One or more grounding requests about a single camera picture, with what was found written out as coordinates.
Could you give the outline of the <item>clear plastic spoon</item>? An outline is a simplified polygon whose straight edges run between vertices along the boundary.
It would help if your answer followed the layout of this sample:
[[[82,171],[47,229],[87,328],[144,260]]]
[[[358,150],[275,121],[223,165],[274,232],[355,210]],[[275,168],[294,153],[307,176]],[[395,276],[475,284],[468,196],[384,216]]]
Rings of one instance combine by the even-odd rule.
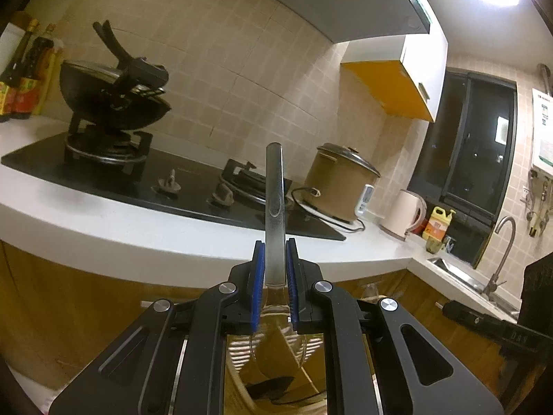
[[[379,282],[370,282],[362,286],[363,291],[361,293],[360,299],[366,302],[375,303],[383,298],[386,298],[387,295],[382,293],[379,289]]]
[[[265,171],[265,296],[259,329],[251,337],[250,346],[264,378],[295,378],[304,360],[306,342],[291,325],[283,154],[278,142],[266,147]]]

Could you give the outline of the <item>wooden base cabinets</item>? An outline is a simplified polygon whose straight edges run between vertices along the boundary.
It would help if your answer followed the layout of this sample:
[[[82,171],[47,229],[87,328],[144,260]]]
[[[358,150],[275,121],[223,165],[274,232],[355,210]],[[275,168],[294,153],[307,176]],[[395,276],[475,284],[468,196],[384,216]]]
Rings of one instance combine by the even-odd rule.
[[[365,284],[397,299],[493,394],[500,394],[506,359],[499,344],[444,317],[451,300],[414,273],[402,270],[340,282],[356,298]],[[193,300],[199,288],[126,281],[41,259],[1,245],[1,353],[19,373],[50,389],[63,387],[142,313],[141,302]]]

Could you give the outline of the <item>tan plastic utensil basket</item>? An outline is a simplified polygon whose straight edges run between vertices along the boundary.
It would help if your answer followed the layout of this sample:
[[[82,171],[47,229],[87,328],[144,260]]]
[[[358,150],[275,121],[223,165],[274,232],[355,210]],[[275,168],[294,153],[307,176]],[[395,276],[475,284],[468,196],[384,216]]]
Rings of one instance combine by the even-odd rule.
[[[324,340],[320,334],[289,337],[233,336],[227,345],[225,414],[325,414]]]

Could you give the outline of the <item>yellow dish soap bottle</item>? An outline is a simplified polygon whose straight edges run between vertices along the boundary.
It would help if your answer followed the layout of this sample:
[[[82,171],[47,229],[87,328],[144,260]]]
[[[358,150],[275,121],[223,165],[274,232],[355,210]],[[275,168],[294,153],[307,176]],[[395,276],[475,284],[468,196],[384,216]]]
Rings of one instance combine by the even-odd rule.
[[[455,210],[447,211],[440,206],[434,207],[422,234],[427,252],[436,254],[441,250],[442,241],[455,214]]]

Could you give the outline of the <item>black ladle spoon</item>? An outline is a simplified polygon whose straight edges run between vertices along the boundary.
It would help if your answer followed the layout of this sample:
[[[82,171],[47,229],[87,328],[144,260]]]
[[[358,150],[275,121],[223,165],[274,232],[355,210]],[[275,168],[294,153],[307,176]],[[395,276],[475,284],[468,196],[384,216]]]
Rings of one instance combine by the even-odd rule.
[[[294,377],[270,378],[257,384],[249,385],[246,391],[252,400],[268,398],[278,400],[290,387]]]

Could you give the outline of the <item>pink electric kettle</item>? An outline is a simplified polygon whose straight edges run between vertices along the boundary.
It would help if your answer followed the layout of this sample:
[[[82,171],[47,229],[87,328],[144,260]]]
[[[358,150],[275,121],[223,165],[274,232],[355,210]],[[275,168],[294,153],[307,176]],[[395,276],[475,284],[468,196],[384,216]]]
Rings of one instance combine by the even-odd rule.
[[[409,232],[422,225],[427,208],[420,195],[401,189],[379,227],[395,238],[405,240]]]

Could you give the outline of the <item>black gas stove top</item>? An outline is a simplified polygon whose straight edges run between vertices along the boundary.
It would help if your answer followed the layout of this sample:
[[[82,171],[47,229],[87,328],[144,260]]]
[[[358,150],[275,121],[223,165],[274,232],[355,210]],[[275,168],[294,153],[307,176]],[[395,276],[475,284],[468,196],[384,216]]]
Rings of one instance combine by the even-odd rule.
[[[251,164],[217,169],[152,148],[144,131],[76,133],[38,140],[2,157],[8,168],[91,195],[186,218],[263,230],[262,176]]]

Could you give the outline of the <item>brown rice cooker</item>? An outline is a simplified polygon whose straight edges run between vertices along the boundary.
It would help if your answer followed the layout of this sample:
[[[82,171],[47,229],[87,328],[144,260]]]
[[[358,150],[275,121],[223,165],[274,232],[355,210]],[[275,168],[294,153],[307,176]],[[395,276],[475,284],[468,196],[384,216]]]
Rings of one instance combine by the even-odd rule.
[[[350,147],[326,142],[317,147],[304,185],[291,190],[291,198],[302,209],[312,209],[334,224],[353,229],[366,211],[379,171]]]

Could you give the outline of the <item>white water heater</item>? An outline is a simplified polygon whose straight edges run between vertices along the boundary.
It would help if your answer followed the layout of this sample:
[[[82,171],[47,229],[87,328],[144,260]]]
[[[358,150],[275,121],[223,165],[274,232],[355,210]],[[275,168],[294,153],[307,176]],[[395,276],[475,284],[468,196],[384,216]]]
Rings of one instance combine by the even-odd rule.
[[[551,179],[553,176],[552,97],[533,89],[532,108],[532,168]]]

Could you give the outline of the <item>black wok with lid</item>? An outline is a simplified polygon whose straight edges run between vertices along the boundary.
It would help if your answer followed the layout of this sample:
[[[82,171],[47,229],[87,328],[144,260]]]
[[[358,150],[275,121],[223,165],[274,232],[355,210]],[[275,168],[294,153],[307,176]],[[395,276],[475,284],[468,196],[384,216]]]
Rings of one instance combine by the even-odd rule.
[[[127,52],[109,21],[96,21],[93,28],[117,65],[65,60],[59,83],[67,106],[78,118],[107,129],[134,130],[160,120],[171,109],[161,97],[168,71]]]

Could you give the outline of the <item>yellow oil bottle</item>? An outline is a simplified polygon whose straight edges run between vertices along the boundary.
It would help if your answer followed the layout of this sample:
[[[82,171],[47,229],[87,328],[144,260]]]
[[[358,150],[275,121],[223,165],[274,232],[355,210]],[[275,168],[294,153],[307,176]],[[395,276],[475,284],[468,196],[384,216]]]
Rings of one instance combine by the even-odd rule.
[[[32,111],[32,115],[41,115],[44,107],[47,95],[49,92],[51,78],[54,74],[54,66],[57,60],[57,55],[63,50],[64,44],[59,38],[54,38],[53,46],[47,48],[43,54],[41,54],[40,61],[38,63],[38,97],[37,104]]]

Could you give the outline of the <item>red label sauce bottle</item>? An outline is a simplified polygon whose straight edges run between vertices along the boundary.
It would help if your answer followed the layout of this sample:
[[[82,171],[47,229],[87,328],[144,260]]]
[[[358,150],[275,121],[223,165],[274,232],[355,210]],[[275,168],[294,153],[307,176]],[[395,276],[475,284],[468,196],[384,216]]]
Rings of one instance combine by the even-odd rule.
[[[46,73],[48,56],[54,47],[55,24],[48,24],[44,32],[36,37],[26,54],[22,67],[20,85],[12,106],[11,117],[28,119],[39,100],[40,87]]]

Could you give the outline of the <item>dark soy sauce bottle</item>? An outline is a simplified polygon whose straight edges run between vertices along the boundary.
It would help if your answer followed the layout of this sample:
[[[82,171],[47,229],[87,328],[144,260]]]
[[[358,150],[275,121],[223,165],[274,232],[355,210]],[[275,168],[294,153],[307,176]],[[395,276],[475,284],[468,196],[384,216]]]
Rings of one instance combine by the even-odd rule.
[[[0,114],[2,123],[5,123],[10,118],[12,105],[20,85],[22,59],[24,58],[28,42],[32,37],[32,34],[34,34],[34,31],[37,29],[37,25],[39,25],[39,21],[36,18],[33,18],[29,22],[29,25],[25,30],[25,34],[17,46],[15,53],[12,55],[10,61],[1,74]]]

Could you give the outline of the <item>white refrigerator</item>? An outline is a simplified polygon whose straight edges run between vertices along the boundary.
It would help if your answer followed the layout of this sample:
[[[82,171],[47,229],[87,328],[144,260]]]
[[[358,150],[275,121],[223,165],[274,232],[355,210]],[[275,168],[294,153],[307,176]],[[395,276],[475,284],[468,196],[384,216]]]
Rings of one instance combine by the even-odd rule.
[[[9,22],[0,38],[0,73],[4,71],[17,50],[25,31]]]

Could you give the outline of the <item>white wall cabinet orange bottom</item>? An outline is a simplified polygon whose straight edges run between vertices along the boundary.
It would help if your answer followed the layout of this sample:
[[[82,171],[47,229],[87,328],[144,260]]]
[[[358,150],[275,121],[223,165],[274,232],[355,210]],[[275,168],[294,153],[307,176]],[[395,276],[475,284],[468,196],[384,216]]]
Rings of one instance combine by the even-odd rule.
[[[448,42],[437,25],[428,34],[349,43],[341,65],[352,71],[388,115],[436,121]]]

